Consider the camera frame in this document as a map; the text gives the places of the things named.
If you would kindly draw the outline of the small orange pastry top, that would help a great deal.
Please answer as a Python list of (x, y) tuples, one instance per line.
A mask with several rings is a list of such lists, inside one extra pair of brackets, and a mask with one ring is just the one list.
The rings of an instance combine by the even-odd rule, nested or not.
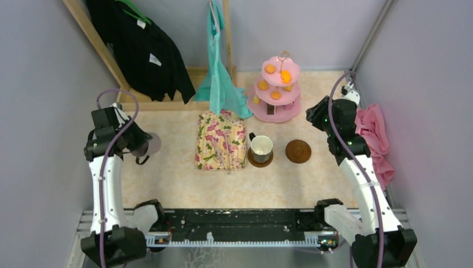
[(276, 67), (273, 64), (267, 64), (264, 69), (268, 74), (273, 74), (276, 71)]

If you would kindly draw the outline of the small brown cookie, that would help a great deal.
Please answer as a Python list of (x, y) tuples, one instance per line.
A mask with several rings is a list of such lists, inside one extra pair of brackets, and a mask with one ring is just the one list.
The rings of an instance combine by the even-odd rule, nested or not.
[(257, 87), (258, 89), (260, 90), (267, 90), (269, 88), (269, 84), (266, 80), (260, 80), (258, 83), (257, 83)]

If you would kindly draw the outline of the brown saucer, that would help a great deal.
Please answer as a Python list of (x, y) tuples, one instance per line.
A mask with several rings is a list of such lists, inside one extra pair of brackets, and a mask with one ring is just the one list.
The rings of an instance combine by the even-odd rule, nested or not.
[(268, 165), (270, 165), (273, 161), (273, 158), (274, 158), (274, 152), (271, 151), (271, 153), (269, 155), (264, 155), (264, 157), (266, 158), (266, 161), (264, 162), (258, 162), (255, 157), (259, 157), (259, 155), (255, 154), (253, 152), (253, 150), (250, 148), (248, 151), (247, 151), (247, 159), (249, 161), (249, 163), (257, 168), (264, 168)]
[(292, 140), (285, 148), (285, 154), (289, 161), (296, 164), (307, 162), (312, 155), (310, 145), (303, 140)]

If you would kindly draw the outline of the floral serving tray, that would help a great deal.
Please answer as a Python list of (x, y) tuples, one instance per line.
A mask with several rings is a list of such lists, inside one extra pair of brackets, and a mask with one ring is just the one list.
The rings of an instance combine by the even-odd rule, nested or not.
[(211, 111), (199, 114), (195, 167), (205, 171), (224, 170), (211, 144), (214, 138), (220, 146), (223, 145), (223, 135), (219, 129), (229, 136), (231, 171), (245, 168), (247, 165), (245, 120), (227, 110), (222, 110), (220, 114)]

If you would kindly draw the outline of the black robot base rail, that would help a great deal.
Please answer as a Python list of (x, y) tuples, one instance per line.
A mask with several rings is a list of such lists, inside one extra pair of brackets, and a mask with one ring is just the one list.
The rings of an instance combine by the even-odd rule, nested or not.
[(146, 235), (153, 252), (168, 247), (295, 247), (334, 253), (346, 241), (313, 209), (169, 209)]

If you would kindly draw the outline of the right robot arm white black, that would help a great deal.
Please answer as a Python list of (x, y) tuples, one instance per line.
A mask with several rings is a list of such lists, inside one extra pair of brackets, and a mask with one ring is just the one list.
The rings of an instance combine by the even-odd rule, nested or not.
[(351, 246), (357, 267), (403, 267), (417, 244), (414, 230), (396, 217), (375, 175), (366, 140), (355, 132), (357, 103), (325, 96), (307, 109), (306, 119), (327, 134), (329, 151), (348, 178), (360, 217), (349, 212), (337, 198), (319, 200), (314, 223), (331, 227)]

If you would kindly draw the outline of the cream mug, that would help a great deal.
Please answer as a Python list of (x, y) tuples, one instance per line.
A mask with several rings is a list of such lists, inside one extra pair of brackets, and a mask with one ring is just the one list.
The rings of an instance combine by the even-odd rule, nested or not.
[(256, 135), (251, 132), (249, 134), (250, 139), (250, 148), (253, 152), (259, 157), (255, 157), (258, 162), (266, 161), (264, 155), (269, 155), (273, 151), (273, 142), (272, 140), (265, 135)]

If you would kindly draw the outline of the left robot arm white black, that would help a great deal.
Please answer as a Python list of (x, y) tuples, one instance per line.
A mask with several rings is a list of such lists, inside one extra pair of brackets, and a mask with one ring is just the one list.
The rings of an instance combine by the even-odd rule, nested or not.
[(146, 234), (167, 224), (157, 199), (139, 203), (127, 217), (122, 197), (124, 154), (129, 152), (143, 165), (160, 150), (161, 138), (142, 130), (118, 103), (98, 108), (91, 116), (94, 129), (84, 155), (93, 180), (93, 220), (81, 250), (100, 267), (115, 267), (145, 257)]

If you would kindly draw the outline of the chocolate cake slice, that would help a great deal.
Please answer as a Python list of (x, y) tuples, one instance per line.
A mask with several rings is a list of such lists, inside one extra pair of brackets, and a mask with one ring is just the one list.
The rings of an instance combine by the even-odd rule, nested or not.
[(272, 115), (275, 115), (275, 113), (276, 113), (276, 107), (273, 105), (267, 104), (266, 114), (272, 116)]

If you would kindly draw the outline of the round orange cookie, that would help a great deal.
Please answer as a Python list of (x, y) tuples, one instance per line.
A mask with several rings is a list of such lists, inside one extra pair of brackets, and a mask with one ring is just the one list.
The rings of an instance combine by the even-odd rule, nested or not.
[(279, 100), (281, 98), (281, 93), (277, 90), (274, 90), (271, 92), (270, 94), (271, 98), (274, 99), (274, 100)]

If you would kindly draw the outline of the purple mug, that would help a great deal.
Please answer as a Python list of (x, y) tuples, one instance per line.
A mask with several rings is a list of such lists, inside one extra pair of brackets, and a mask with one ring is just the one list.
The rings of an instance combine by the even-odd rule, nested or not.
[(137, 165), (144, 165), (148, 159), (157, 153), (162, 146), (161, 138), (154, 132), (147, 132), (149, 139), (137, 149), (130, 150), (131, 154), (136, 157)]

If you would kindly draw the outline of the orange croissant pastry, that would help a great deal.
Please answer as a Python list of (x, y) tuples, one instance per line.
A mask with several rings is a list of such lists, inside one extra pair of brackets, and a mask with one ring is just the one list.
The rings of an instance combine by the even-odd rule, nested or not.
[(291, 72), (289, 70), (280, 71), (280, 77), (281, 77), (281, 82), (283, 84), (290, 84), (291, 83), (292, 75), (291, 75)]

